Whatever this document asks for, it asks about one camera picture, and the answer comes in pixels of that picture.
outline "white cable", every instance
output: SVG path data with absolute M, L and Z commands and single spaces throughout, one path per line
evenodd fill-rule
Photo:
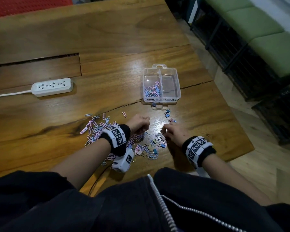
M 17 94 L 25 94 L 25 93 L 31 93 L 31 90 L 26 90 L 26 91 L 21 91 L 21 92 L 16 92 L 16 93 L 9 93 L 9 94 L 0 94 L 0 97 L 17 95 Z

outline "container handle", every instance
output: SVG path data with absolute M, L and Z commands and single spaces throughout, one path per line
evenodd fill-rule
M 157 68 L 157 66 L 162 66 L 163 68 L 168 68 L 165 64 L 154 64 L 151 68 Z

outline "red plastic chair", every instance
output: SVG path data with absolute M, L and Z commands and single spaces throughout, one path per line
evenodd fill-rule
M 72 0 L 0 0 L 0 17 L 66 5 Z

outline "light wood floor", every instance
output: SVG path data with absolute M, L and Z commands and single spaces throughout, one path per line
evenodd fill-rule
M 290 146 L 287 149 L 278 145 L 251 109 L 255 103 L 244 101 L 204 45 L 189 30 L 188 24 L 184 20 L 179 20 L 178 24 L 255 147 L 254 151 L 231 161 L 231 165 L 274 202 L 290 204 Z

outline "person's right arm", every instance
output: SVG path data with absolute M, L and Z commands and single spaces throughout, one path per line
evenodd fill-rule
M 165 124 L 161 133 L 170 138 L 176 145 L 182 147 L 183 143 L 190 138 L 188 131 L 179 124 L 171 122 Z M 221 160 L 216 154 L 207 156 L 202 162 L 202 167 L 208 175 L 217 181 L 230 185 L 251 197 L 262 206 L 273 204 L 273 202 L 262 191 L 245 179 L 240 173 Z

